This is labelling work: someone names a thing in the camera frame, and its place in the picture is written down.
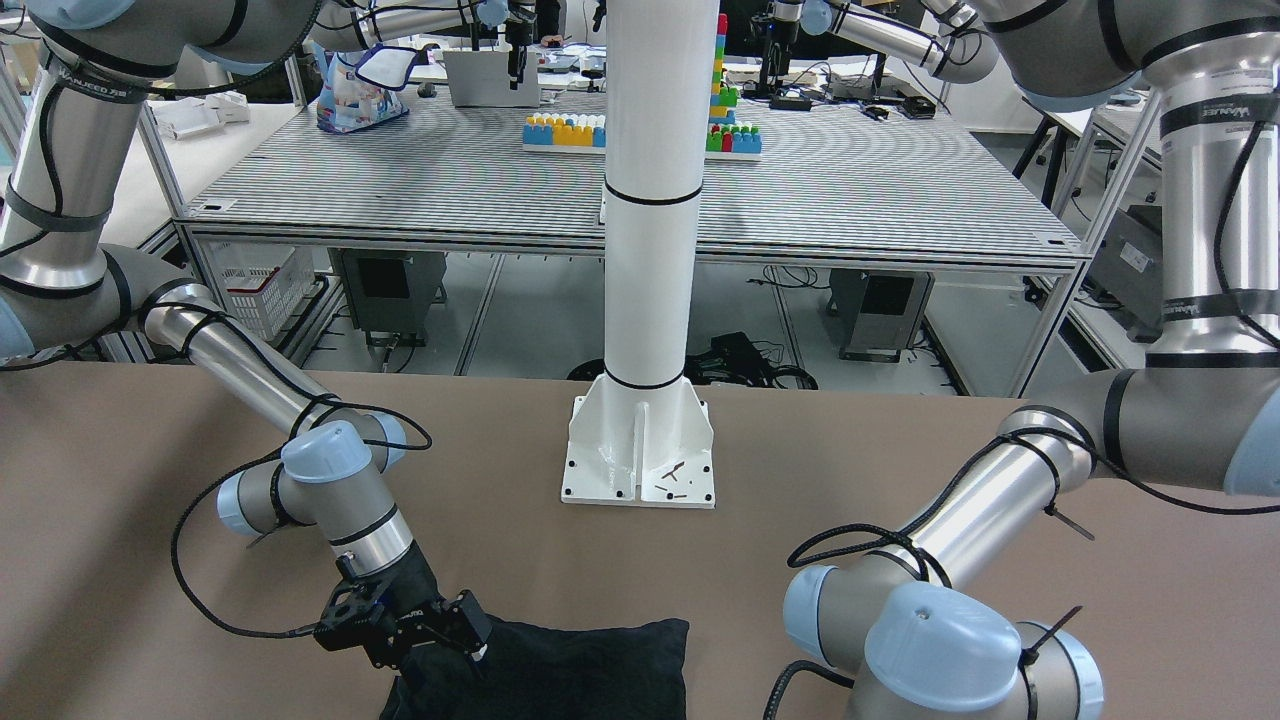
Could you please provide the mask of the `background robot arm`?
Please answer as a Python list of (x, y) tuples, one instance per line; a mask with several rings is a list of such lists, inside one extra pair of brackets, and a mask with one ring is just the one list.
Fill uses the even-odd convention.
[(970, 85), (996, 67), (998, 49), (964, 1), (924, 1), (938, 22), (937, 35), (847, 1), (771, 1), (765, 14), (780, 26), (808, 35), (835, 35), (920, 67), (936, 79)]

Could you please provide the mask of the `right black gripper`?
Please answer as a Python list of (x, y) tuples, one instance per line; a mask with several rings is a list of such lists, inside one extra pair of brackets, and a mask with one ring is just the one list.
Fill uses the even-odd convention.
[(492, 620), (472, 591), (448, 600), (420, 548), (412, 542), (404, 553), (385, 568), (356, 579), (378, 588), (379, 601), (394, 621), (387, 647), (366, 655), (375, 667), (401, 670), (410, 651), (435, 642), (460, 653), (471, 669), (480, 669), (492, 634)]

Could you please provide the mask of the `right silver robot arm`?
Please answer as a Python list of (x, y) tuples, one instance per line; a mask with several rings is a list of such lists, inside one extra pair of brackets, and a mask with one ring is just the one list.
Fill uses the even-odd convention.
[(316, 527), (340, 582), (317, 623), (289, 630), (402, 669), (434, 643), (476, 669), (492, 624), (436, 587), (384, 473), (411, 420), (347, 404), (252, 336), (215, 293), (159, 258), (99, 243), (154, 83), (186, 50), (285, 60), (332, 1), (29, 1), (45, 72), (3, 195), (3, 360), (140, 331), (187, 356), (288, 433), (218, 488), (221, 520), (265, 536)]

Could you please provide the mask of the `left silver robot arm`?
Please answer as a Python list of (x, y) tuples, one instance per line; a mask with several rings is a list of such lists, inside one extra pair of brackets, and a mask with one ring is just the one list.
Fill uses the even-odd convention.
[(1043, 108), (1155, 91), (1164, 155), (1162, 333), (1138, 370), (1100, 372), (1005, 419), (899, 530), (845, 569), (800, 546), (785, 626), (852, 691), (849, 719), (1096, 719), (1084, 646), (963, 593), (1038, 512), (1101, 469), (1158, 486), (1277, 495), (1277, 4), (974, 1)]

